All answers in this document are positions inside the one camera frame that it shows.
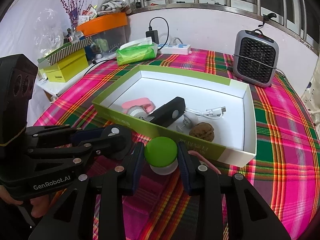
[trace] white power strip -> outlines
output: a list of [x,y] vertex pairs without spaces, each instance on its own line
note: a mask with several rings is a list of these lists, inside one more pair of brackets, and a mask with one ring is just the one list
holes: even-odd
[[158,54],[176,54],[176,55],[189,55],[191,53],[191,45],[178,44],[175,46],[165,45],[161,50],[163,44],[158,45]]

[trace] green tissue package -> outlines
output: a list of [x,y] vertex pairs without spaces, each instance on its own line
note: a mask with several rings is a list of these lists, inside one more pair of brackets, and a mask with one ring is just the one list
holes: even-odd
[[124,48],[117,49],[118,66],[155,58],[158,52],[158,45],[146,39],[129,42],[123,45],[125,46]]

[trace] orange lid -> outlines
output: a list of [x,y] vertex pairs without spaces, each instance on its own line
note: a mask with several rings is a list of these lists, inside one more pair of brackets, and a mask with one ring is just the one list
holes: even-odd
[[126,13],[113,13],[100,16],[86,23],[77,26],[77,31],[81,31],[84,36],[94,35],[113,28],[128,24]]

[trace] metal railing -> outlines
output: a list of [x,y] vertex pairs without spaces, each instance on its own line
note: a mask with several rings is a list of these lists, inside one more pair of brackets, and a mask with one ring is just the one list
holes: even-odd
[[[165,0],[165,6],[163,5],[157,5],[157,6],[152,6],[152,8],[150,7],[146,7],[145,8],[145,1],[144,0],[140,0],[141,2],[141,7],[144,8],[143,10],[141,9],[136,9],[134,10],[134,12],[141,12],[141,11],[148,11],[148,10],[156,10],[156,9],[162,9],[162,8],[212,8],[215,10],[222,10],[222,11],[230,11],[230,12],[234,12],[237,14],[241,14],[241,15],[245,15],[251,18],[255,18],[258,20],[262,21],[262,16],[261,16],[261,0],[256,0],[256,16],[254,16],[253,13],[251,12],[247,12],[241,9],[237,9],[237,8],[233,8],[231,7],[231,0],[226,0],[226,6],[221,6],[221,5],[213,5],[213,4],[202,4],[199,3],[199,0],[194,0],[194,5],[191,4],[187,4],[187,3],[181,3],[181,4],[170,4],[170,0]],[[306,4],[304,0],[301,0],[301,4],[299,3],[299,5],[302,6],[302,11],[303,11],[303,20],[304,20],[304,27],[303,27],[303,37],[301,37],[301,26],[302,26],[302,17],[300,17],[300,23],[299,23],[299,30],[298,30],[298,34],[296,34],[295,32],[289,30],[287,28],[287,23],[288,23],[288,12],[287,12],[287,1],[286,0],[282,0],[283,2],[283,24],[279,24],[277,22],[274,21],[269,21],[268,23],[270,25],[275,26],[276,28],[286,32],[287,34],[293,36],[294,38],[296,38],[299,41],[302,41],[301,38],[307,42],[307,37],[308,37],[308,33],[307,33],[307,11],[306,11]],[[307,46],[309,47],[313,52],[315,53],[319,53],[320,52],[320,42],[319,42],[319,48],[313,48],[312,46]]]

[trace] heater grille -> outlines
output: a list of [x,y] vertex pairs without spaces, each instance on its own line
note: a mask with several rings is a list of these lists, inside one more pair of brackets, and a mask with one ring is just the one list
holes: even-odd
[[242,56],[237,65],[239,74],[263,84],[269,82],[276,59],[276,50],[272,46],[245,37],[241,41],[239,55]]

